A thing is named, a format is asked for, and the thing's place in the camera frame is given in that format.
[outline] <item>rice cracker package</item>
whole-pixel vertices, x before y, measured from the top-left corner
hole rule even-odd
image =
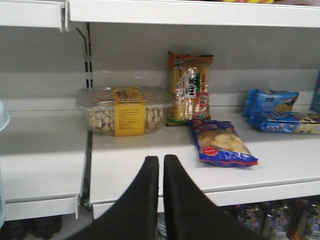
[[[168,125],[210,118],[207,77],[212,61],[212,55],[169,56],[170,94],[175,99],[175,106],[169,110]]]
[[[251,155],[231,122],[192,119],[189,124],[201,162],[242,168],[258,164],[258,159]]]

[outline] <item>yellow label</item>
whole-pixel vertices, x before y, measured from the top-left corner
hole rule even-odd
[[[137,87],[113,87],[116,136],[142,135],[145,132],[146,104]]]

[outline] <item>red logo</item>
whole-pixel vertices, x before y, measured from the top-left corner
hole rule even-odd
[[[219,150],[214,146],[207,146],[203,149],[203,153],[208,156],[215,156],[217,155]]]

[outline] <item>lower shelf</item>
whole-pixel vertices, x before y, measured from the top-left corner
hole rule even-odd
[[[8,114],[0,138],[5,219],[77,214],[87,144],[81,112]]]
[[[7,203],[5,220],[31,219],[46,216],[74,214],[78,218],[78,197]]]

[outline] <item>white shelf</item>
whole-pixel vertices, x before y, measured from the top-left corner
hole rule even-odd
[[[64,0],[0,0],[0,26],[63,31]]]
[[[320,27],[320,7],[186,0],[69,0],[75,22]]]
[[[158,156],[159,205],[163,211],[163,159],[177,155],[189,176],[218,206],[254,203],[320,194],[319,135],[265,133],[237,113],[212,115],[231,121],[257,157],[250,168],[222,168],[198,161],[189,127],[164,127],[142,136],[94,136],[90,202],[99,217],[127,189],[146,156]]]
[[[77,213],[87,142],[81,113],[8,113],[0,138],[6,220]]]

